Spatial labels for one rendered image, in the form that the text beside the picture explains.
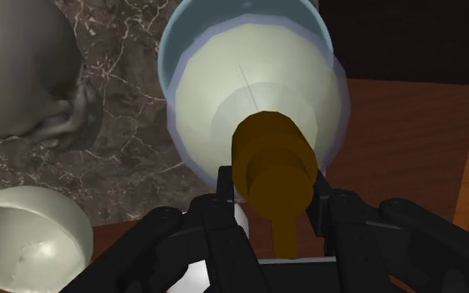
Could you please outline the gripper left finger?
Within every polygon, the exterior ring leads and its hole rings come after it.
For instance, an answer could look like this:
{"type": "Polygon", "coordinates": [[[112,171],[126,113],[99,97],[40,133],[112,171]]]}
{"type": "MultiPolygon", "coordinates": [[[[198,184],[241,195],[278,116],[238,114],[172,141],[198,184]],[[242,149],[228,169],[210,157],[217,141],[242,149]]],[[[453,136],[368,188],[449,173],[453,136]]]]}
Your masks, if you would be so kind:
{"type": "Polygon", "coordinates": [[[232,167],[217,190],[192,200],[187,213],[148,212],[60,293],[166,293],[189,266],[205,261],[204,293],[270,293],[245,231],[234,218],[232,167]]]}

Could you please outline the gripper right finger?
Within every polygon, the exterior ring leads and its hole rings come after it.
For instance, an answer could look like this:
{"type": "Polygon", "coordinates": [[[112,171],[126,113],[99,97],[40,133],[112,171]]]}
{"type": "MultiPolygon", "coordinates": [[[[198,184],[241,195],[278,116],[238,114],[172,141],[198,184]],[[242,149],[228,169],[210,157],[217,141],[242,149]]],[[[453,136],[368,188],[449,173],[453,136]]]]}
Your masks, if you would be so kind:
{"type": "Polygon", "coordinates": [[[406,293],[392,278],[415,293],[469,293],[469,232],[412,201],[372,207],[318,173],[307,215],[341,293],[406,293]]]}

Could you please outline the light blue bowl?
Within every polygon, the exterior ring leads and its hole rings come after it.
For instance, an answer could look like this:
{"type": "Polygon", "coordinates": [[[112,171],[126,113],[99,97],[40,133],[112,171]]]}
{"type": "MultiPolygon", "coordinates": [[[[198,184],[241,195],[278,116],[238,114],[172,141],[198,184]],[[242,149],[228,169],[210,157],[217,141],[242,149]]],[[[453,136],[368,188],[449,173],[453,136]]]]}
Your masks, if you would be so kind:
{"type": "Polygon", "coordinates": [[[214,24],[246,13],[288,17],[333,49],[327,26],[309,0],[182,0],[169,18],[158,47],[157,73],[165,97],[181,54],[195,38],[214,24]]]}

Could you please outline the white bowl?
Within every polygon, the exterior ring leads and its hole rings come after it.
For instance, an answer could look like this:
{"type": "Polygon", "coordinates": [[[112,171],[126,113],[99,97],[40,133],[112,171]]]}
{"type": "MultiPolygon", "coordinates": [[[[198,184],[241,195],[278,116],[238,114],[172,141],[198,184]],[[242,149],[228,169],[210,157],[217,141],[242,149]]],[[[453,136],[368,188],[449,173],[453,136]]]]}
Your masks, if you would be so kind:
{"type": "Polygon", "coordinates": [[[92,226],[76,202],[40,186],[0,190],[1,290],[58,293],[92,252],[92,226]]]}

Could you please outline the grey rounded jug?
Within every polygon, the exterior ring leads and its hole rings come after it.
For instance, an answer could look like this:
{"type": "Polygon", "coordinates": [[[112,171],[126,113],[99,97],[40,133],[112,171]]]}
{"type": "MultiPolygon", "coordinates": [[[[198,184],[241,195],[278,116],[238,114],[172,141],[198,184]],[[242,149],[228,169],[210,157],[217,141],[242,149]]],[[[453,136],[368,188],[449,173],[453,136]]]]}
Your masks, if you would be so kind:
{"type": "Polygon", "coordinates": [[[84,70],[72,26],[51,0],[0,0],[0,139],[88,149],[103,101],[84,70]]]}

